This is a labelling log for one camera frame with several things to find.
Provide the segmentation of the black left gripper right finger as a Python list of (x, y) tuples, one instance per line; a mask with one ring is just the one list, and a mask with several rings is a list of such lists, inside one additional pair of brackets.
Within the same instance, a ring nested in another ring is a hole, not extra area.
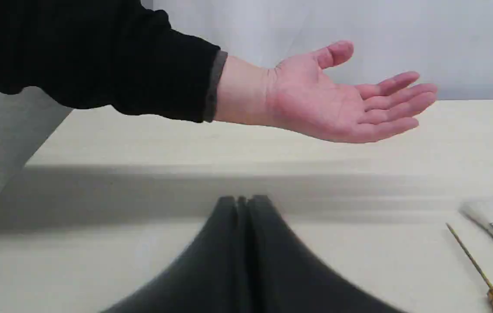
[(328, 267), (296, 236), (268, 196), (248, 201), (263, 313), (397, 313)]

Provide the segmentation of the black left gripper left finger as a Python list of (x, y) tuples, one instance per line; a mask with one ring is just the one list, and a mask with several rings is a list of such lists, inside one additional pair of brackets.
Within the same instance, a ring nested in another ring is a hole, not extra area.
[(220, 198), (183, 252), (155, 279), (106, 313), (245, 313), (238, 210), (245, 198)]

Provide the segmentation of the forearm in black sleeve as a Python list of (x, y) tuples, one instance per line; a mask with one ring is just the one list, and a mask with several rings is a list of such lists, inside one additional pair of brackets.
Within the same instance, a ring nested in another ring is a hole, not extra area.
[(174, 30), (139, 0), (0, 0), (0, 92), (69, 108), (268, 126), (269, 71)]

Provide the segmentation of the person's open bare hand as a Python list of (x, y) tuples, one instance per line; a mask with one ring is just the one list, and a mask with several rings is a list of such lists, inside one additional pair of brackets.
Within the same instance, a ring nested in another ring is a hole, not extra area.
[(416, 128), (437, 100), (437, 86), (409, 71), (377, 84), (334, 83), (325, 69), (349, 61), (354, 45), (338, 41), (281, 61), (268, 72), (264, 126), (316, 139), (365, 144)]

